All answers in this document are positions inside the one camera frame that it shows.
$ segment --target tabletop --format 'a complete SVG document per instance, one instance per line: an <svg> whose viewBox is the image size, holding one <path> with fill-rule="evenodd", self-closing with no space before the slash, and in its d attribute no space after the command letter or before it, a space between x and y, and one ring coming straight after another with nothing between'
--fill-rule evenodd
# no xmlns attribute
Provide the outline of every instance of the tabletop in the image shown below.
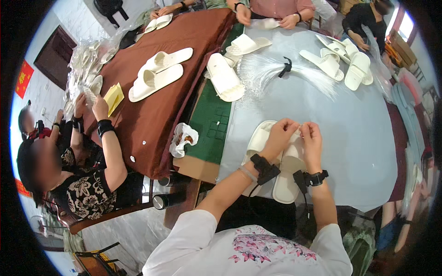
<svg viewBox="0 0 442 276"><path fill-rule="evenodd" d="M245 33L252 39L270 39L271 46L254 53L282 63L285 56L307 64L309 61L300 57L299 51L308 50L319 56L324 47L316 33L298 27L246 29ZM348 65L340 61L340 69L346 73ZM259 123L288 117L300 123L319 124L323 136L322 167L330 174L328 184L336 205L366 212L384 204L394 187L397 166L392 125L382 94L374 84L351 91L343 81L335 90L338 96L331 100L293 73L271 80L259 96L246 87L244 97L231 107L219 180L241 164ZM273 184L274 180L265 184L258 195L271 198Z"/></svg>

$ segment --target food in tissue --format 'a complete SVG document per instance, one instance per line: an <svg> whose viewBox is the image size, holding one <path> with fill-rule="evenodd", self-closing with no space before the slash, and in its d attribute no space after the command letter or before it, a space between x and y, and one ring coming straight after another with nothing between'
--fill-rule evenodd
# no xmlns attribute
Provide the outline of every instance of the food in tissue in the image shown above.
<svg viewBox="0 0 442 276"><path fill-rule="evenodd" d="M184 146L186 144L194 146L197 142L198 132L185 123L179 123L175 127L169 151L173 157L181 158L184 156Z"/></svg>

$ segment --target hair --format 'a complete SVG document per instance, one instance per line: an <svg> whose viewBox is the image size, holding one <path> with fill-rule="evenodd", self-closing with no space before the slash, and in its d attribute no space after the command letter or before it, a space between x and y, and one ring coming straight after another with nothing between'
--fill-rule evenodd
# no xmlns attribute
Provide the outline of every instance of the hair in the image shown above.
<svg viewBox="0 0 442 276"><path fill-rule="evenodd" d="M32 193L35 206L43 204L44 192L40 189L40 185L34 180L35 170L37 168L38 157L32 150L33 140L25 139L20 145L17 154L17 167L20 180L25 189Z"/></svg>

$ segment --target black water bottle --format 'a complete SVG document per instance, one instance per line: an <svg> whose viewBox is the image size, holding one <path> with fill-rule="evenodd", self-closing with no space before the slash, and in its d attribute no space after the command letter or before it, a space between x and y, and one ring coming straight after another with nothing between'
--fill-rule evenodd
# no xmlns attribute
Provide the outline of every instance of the black water bottle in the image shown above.
<svg viewBox="0 0 442 276"><path fill-rule="evenodd" d="M158 210L163 210L171 206L183 203L186 200L186 193L168 193L156 195L153 197L153 206Z"/></svg>

